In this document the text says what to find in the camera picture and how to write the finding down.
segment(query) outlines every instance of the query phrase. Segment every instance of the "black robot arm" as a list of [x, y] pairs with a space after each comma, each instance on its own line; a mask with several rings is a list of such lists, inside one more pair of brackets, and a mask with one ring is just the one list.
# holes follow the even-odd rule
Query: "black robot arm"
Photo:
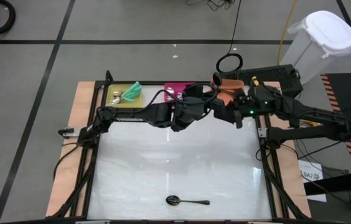
[[265, 138], [268, 145], [275, 148], [291, 139], [351, 139], [351, 122], [341, 114], [305, 106], [257, 80], [252, 82], [247, 95], [244, 91], [237, 91], [228, 105], [216, 98], [217, 91], [221, 90], [204, 93], [202, 86], [195, 85], [188, 88], [183, 100], [148, 104], [145, 108], [100, 107], [96, 111], [93, 124], [81, 130], [78, 142], [93, 144], [94, 141], [91, 140], [107, 132], [115, 121], [144, 122], [158, 128], [170, 127], [177, 132], [187, 128], [193, 121], [204, 118], [210, 110], [213, 110], [214, 117], [235, 123], [236, 128], [242, 127], [243, 118], [267, 114], [275, 114], [292, 124], [299, 124], [300, 119], [322, 124], [314, 128], [297, 128], [298, 125], [295, 125], [297, 129], [260, 129], [260, 137]]

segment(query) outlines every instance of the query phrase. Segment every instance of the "black ring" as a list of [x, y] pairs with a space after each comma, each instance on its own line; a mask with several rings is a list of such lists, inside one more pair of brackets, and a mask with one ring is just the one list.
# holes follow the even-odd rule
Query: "black ring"
[[222, 60], [226, 59], [227, 57], [231, 57], [231, 56], [234, 56], [234, 57], [237, 57], [239, 59], [239, 65], [236, 69], [230, 71], [230, 72], [234, 72], [234, 71], [238, 71], [239, 69], [242, 68], [243, 66], [243, 59], [242, 59], [242, 56], [239, 55], [239, 54], [235, 54], [235, 53], [232, 53], [232, 54], [226, 54], [224, 55], [222, 58], [220, 58], [218, 60], [218, 62], [215, 64], [215, 68], [217, 69], [218, 72], [222, 73], [223, 71], [220, 70], [220, 63], [222, 62]]

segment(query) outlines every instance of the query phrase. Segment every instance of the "white container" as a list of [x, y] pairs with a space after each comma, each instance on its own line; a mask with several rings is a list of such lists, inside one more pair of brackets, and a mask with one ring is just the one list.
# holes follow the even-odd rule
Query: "white container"
[[301, 84], [320, 74], [336, 57], [351, 53], [351, 27], [331, 12], [313, 12], [288, 32], [298, 34], [281, 65], [291, 64], [298, 69]]

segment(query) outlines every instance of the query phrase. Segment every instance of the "black metal frame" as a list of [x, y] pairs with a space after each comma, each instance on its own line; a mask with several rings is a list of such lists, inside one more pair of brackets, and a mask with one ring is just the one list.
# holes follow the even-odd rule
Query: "black metal frame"
[[[90, 114], [88, 115], [88, 125], [92, 124], [92, 122], [93, 122], [94, 115], [95, 115], [95, 108], [96, 108], [98, 94], [100, 92], [100, 89], [103, 89], [103, 95], [102, 95], [100, 105], [105, 106], [106, 95], [108, 92], [108, 87], [110, 85], [112, 85], [112, 84], [133, 84], [134, 83], [133, 81], [114, 81], [109, 71], [106, 72], [105, 79], [106, 80], [104, 80], [104, 81], [96, 81], [95, 82], [93, 97], [92, 97], [91, 106], [90, 106]], [[142, 85], [164, 85], [167, 82], [168, 81], [141, 81], [140, 84], [142, 84]], [[191, 81], [175, 81], [175, 82], [183, 83], [183, 82], [191, 82]], [[208, 82], [197, 81], [196, 83], [208, 83]], [[268, 115], [264, 116], [264, 121], [265, 121], [266, 127], [271, 126]], [[255, 122], [256, 122], [256, 127], [261, 128], [261, 123], [260, 123], [259, 117], [255, 118]], [[264, 165], [264, 164], [268, 163], [268, 158], [266, 156], [266, 150], [265, 150], [266, 148], [264, 147], [263, 140], [264, 139], [259, 138], [262, 163]], [[87, 183], [85, 184], [87, 187], [86, 187], [86, 191], [85, 191], [85, 199], [83, 202], [82, 215], [80, 217], [75, 216], [77, 207], [80, 206], [78, 204], [78, 200], [76, 200], [70, 209], [70, 217], [61, 217], [61, 218], [51, 218], [50, 217], [48, 219], [43, 219], [43, 220], [28, 220], [28, 221], [21, 221], [21, 222], [10, 222], [7, 224], [24, 224], [24, 223], [30, 223], [30, 224], [43, 224], [43, 223], [46, 223], [46, 224], [71, 224], [72, 223], [73, 224], [76, 222], [89, 221], [89, 220], [87, 220], [88, 206], [89, 206], [90, 197], [91, 197], [91, 190], [92, 190], [92, 184], [93, 184], [93, 176], [94, 176], [96, 158], [98, 155], [98, 144], [95, 147], [93, 147], [92, 149], [83, 148], [82, 156], [80, 158], [80, 163], [79, 163], [79, 167], [78, 167], [77, 181], [76, 181], [76, 184], [79, 184], [82, 180], [89, 150], [92, 150], [90, 163], [92, 163], [93, 169], [92, 169], [91, 177], [88, 179]], [[270, 151], [270, 153], [271, 153], [271, 157], [273, 160], [274, 174], [276, 176], [276, 180], [282, 184], [281, 172], [279, 169], [279, 161], [278, 161], [278, 157], [276, 154], [276, 150], [272, 149]], [[276, 206], [275, 206], [275, 202], [274, 202], [273, 186], [272, 186], [272, 183], [269, 180], [269, 178], [267, 178], [267, 176], [265, 177], [265, 181], [266, 181], [266, 188], [267, 188], [268, 199], [269, 199], [269, 207], [270, 207], [271, 216], [272, 216], [272, 220], [268, 220], [267, 222], [276, 222], [276, 223], [283, 223], [283, 224], [305, 224], [305, 223], [307, 223], [307, 224], [309, 224], [309, 223], [334, 224], [332, 222], [318, 222], [315, 220], [289, 219], [288, 207], [286, 206], [286, 203], [284, 202], [284, 200], [281, 198], [280, 198], [281, 210], [282, 210], [284, 218], [277, 217]], [[159, 220], [110, 220], [110, 221], [105, 222], [105, 223], [138, 223], [138, 224], [140, 224], [140, 223], [176, 223], [176, 222], [177, 223], [178, 222], [180, 222], [180, 223], [194, 223], [194, 224], [208, 223], [208, 222], [210, 222], [210, 223], [243, 223], [243, 224], [248, 224], [252, 221], [237, 221], [237, 220], [207, 220], [207, 221], [204, 221], [204, 220], [196, 220], [196, 221], [195, 220], [160, 220], [160, 221]]]
[[[90, 107], [90, 114], [88, 115], [88, 125], [91, 125], [93, 122], [93, 118], [95, 115], [95, 108], [96, 108], [96, 100], [98, 98], [98, 94], [99, 94], [99, 89], [103, 88], [103, 95], [102, 95], [102, 99], [101, 99], [101, 106], [105, 106], [106, 103], [106, 94], [108, 92], [108, 87], [112, 84], [133, 84], [134, 81], [114, 81], [110, 72], [107, 71], [106, 72], [106, 80], [104, 81], [96, 81], [95, 82], [95, 87], [94, 87], [94, 92], [93, 92], [93, 98], [92, 98], [92, 102], [91, 102], [91, 107]], [[140, 81], [141, 85], [164, 85], [165, 83], [170, 82], [170, 81]], [[209, 83], [209, 82], [202, 82], [202, 81], [171, 81], [171, 82], [179, 82], [179, 83], [185, 83], [185, 82], [195, 82], [195, 83]], [[261, 127], [260, 124], [260, 119], [259, 118], [255, 118], [256, 121], [256, 125], [257, 128]], [[269, 122], [269, 116], [265, 116], [265, 123], [267, 127], [271, 126], [271, 123]], [[263, 142], [260, 141], [260, 149], [263, 149]], [[87, 148], [83, 148], [83, 152], [82, 152], [82, 156], [80, 158], [80, 163], [79, 163], [79, 167], [78, 167], [78, 174], [77, 174], [77, 181], [76, 184], [80, 183], [80, 179], [83, 176], [84, 173], [84, 167], [86, 164], [86, 159], [87, 159], [87, 154], [88, 154], [88, 150]], [[96, 158], [98, 155], [98, 144], [93, 147], [92, 149], [92, 155], [91, 155], [91, 161], [94, 163], [94, 167], [95, 167], [95, 162], [96, 162]], [[265, 150], [261, 150], [261, 156], [263, 158], [263, 163], [267, 163], [267, 157], [265, 156]], [[274, 173], [276, 175], [277, 181], [279, 181], [282, 184], [282, 177], [281, 177], [281, 172], [279, 169], [279, 163], [278, 163], [278, 157], [276, 155], [276, 150], [271, 151], [271, 155], [273, 157], [273, 165], [274, 165]], [[93, 183], [93, 177], [94, 177], [94, 173], [92, 173], [92, 176], [89, 178], [88, 182], [87, 182], [87, 187], [86, 187], [86, 192], [85, 192], [85, 200], [83, 202], [83, 211], [82, 211], [82, 216], [83, 217], [87, 217], [88, 215], [88, 206], [89, 206], [89, 201], [90, 201], [90, 197], [91, 197], [91, 190], [92, 190], [92, 183]], [[271, 185], [271, 182], [269, 181], [269, 179], [267, 177], [265, 177], [266, 180], [266, 186], [267, 186], [267, 192], [268, 192], [268, 198], [269, 198], [269, 206], [270, 206], [270, 210], [271, 210], [271, 216], [272, 218], [277, 218], [276, 216], [276, 209], [275, 209], [275, 202], [274, 202], [274, 194], [273, 194], [273, 188]], [[281, 199], [281, 205], [282, 205], [282, 213], [283, 213], [283, 217], [284, 218], [289, 218], [289, 210], [286, 206], [286, 203], [283, 202], [283, 200]], [[72, 209], [71, 209], [71, 216], [75, 215], [76, 209], [77, 209], [78, 205], [78, 200], [75, 201], [75, 203], [72, 205]]]

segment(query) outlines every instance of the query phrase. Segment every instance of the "gray floor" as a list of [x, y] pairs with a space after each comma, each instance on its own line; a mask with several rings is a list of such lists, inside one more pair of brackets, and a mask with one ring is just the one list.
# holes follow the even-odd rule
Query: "gray floor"
[[[7, 179], [55, 39], [70, 0], [11, 0], [17, 21], [0, 40], [37, 40], [35, 44], [0, 44], [0, 193]], [[235, 39], [279, 40], [292, 0], [243, 0]], [[351, 0], [343, 0], [351, 17]], [[76, 0], [63, 40], [230, 39], [237, 4], [211, 11], [204, 3], [184, 0]], [[310, 12], [328, 10], [342, 17], [335, 0], [300, 0], [292, 22]], [[7, 11], [0, 6], [0, 19]], [[52, 40], [52, 45], [38, 40]], [[77, 82], [99, 80], [110, 69], [116, 80], [208, 80], [227, 44], [62, 44], [56, 55], [19, 170], [1, 222], [44, 218], [52, 187], [52, 171]], [[243, 68], [276, 64], [277, 45], [235, 45]], [[235, 67], [225, 62], [223, 69]], [[351, 72], [351, 55], [325, 72]], [[304, 85], [301, 101], [330, 109], [319, 77]], [[307, 150], [330, 141], [305, 141]], [[351, 170], [343, 145], [314, 156], [326, 166]]]

